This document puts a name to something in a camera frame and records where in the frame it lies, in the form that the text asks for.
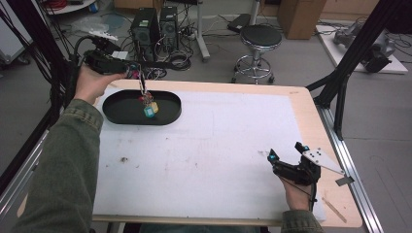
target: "hand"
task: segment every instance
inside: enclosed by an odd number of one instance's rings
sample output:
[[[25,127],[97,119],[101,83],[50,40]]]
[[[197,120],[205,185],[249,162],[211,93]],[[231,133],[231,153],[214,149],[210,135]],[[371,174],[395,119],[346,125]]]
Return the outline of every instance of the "hand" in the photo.
[[[97,97],[104,94],[104,90],[109,83],[122,78],[125,78],[125,74],[104,76],[84,65],[79,71],[74,99],[82,99],[93,105]]]
[[[280,178],[280,180],[285,187],[286,201],[291,211],[309,211],[311,185],[298,185],[284,178]]]

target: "computer tower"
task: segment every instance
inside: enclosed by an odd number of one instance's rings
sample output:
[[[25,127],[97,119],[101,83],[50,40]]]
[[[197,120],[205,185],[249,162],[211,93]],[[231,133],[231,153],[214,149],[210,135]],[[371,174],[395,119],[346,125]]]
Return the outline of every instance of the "computer tower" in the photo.
[[[159,45],[160,28],[155,8],[138,9],[130,31],[138,59],[157,61],[161,46]]]
[[[160,31],[164,51],[179,50],[178,10],[176,7],[163,7],[160,12]]]

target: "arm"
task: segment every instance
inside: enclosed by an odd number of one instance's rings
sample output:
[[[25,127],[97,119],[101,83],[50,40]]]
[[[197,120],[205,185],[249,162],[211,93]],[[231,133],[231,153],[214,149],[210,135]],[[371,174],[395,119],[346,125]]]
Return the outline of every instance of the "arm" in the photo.
[[[88,232],[102,115],[91,105],[122,75],[81,69],[75,99],[50,129],[14,232]]]
[[[291,184],[290,181],[280,178],[286,191],[286,200],[290,207],[283,213],[282,233],[309,233],[324,232],[321,225],[309,211],[310,185]]]

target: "tray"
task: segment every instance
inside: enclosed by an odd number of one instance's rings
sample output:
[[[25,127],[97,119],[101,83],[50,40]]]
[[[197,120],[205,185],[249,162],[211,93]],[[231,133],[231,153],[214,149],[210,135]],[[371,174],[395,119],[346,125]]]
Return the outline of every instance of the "tray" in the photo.
[[[140,90],[121,90],[110,95],[103,103],[103,113],[116,124],[165,125],[179,118],[182,112],[179,96],[159,90],[151,90],[151,94],[158,105],[154,117],[145,116],[145,106],[139,101]]]

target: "green sleeve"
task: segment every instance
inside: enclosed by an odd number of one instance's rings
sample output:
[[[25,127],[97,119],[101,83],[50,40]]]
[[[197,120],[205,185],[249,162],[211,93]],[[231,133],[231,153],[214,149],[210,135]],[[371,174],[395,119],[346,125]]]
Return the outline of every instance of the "green sleeve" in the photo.
[[[283,213],[282,233],[321,233],[321,225],[309,211],[287,211]]]
[[[14,232],[88,232],[102,115],[73,100],[50,129]]]

